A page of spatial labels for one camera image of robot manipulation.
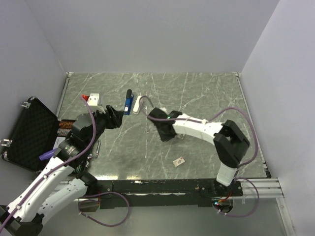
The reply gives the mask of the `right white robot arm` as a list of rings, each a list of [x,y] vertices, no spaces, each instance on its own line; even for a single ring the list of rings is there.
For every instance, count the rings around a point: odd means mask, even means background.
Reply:
[[[159,108],[153,108],[147,118],[157,128],[163,142],[186,135],[214,145],[220,160],[215,191],[225,196],[232,190],[239,165],[250,147],[249,140],[234,121],[210,122],[179,111],[167,114]]]

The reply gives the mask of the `blue black stapler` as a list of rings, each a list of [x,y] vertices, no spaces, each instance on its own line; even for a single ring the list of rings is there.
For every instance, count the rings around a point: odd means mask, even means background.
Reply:
[[[126,92],[126,100],[125,100],[125,106],[124,106],[124,115],[130,115],[130,111],[132,108],[134,95],[132,93],[131,89],[128,89]]]

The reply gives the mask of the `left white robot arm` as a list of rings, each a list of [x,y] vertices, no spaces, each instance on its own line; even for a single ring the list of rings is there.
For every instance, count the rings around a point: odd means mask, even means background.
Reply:
[[[73,200],[98,197],[97,179],[86,171],[55,194],[52,191],[86,161],[105,129],[122,125],[123,116],[123,111],[116,111],[110,105],[105,110],[88,108],[88,113],[79,115],[32,184],[9,205],[0,207],[0,228],[13,236],[36,236],[52,216]]]

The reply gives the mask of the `white stapler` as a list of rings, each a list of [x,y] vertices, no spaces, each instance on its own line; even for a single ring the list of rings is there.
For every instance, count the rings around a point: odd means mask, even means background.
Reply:
[[[133,113],[135,115],[139,114],[141,108],[142,108],[142,104],[143,104],[143,99],[142,96],[139,95],[134,103],[134,107],[133,107]]]

